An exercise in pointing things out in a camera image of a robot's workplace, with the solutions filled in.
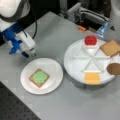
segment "white plate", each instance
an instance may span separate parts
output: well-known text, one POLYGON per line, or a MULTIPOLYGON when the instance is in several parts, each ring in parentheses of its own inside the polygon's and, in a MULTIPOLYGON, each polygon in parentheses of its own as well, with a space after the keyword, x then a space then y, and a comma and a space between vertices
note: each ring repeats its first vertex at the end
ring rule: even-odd
POLYGON ((84 40, 79 40, 68 47, 64 56, 64 67, 75 80, 85 83, 85 72, 99 72, 101 84, 107 83, 115 76, 110 75, 106 67, 109 63, 119 62, 119 55, 110 58, 99 47, 105 41, 98 40, 96 47, 84 47, 84 40))
POLYGON ((63 79, 63 70, 59 63, 49 58, 40 58, 30 62, 21 73, 21 84, 30 93, 46 94, 55 90, 63 79), (45 84, 38 88, 29 81, 29 77, 37 70, 42 69, 50 75, 45 84))

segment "yellow cheese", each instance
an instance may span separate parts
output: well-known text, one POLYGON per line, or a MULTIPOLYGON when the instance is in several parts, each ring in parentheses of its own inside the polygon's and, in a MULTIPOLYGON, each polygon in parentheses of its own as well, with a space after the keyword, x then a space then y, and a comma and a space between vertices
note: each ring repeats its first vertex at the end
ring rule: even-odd
POLYGON ((90 84, 90 85, 98 85, 98 84, 100 84, 99 73, 86 72, 85 73, 85 83, 90 84))

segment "toast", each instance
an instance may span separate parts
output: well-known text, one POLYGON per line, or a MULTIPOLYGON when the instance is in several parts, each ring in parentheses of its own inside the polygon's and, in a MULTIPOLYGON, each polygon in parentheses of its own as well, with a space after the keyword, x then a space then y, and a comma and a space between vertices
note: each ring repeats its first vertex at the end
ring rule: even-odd
POLYGON ((119 44, 116 42, 116 40, 111 40, 105 44, 103 44, 102 46, 100 46, 100 49, 107 55, 110 57, 115 56, 116 54, 118 54, 120 52, 120 46, 119 44))
POLYGON ((49 79, 49 75, 42 71, 41 69, 37 69, 30 77, 29 80, 34 83, 37 87, 41 87, 47 80, 49 79))

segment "red tomato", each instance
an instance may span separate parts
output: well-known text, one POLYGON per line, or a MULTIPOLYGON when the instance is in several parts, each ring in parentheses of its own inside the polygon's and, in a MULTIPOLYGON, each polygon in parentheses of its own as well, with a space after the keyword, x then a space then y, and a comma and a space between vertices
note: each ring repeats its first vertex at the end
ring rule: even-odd
POLYGON ((88 35, 85 37, 85 44, 86 45, 96 45, 97 38, 94 35, 88 35))

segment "white table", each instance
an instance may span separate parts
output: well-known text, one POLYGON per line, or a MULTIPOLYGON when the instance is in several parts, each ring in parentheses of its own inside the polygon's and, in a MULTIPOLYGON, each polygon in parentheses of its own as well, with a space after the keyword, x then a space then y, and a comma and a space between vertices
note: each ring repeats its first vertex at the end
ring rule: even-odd
MULTIPOLYGON (((73 42, 84 38, 77 26, 49 12, 38 20, 36 58, 52 58, 63 67, 64 53, 73 42)), ((28 27, 31 34, 34 24, 28 27)), ((0 80, 42 120, 118 120, 120 118, 120 77, 96 91, 83 91, 69 81, 64 71, 62 84, 50 94, 33 95, 20 83, 22 69, 32 59, 8 55, 9 46, 0 47, 0 80)))

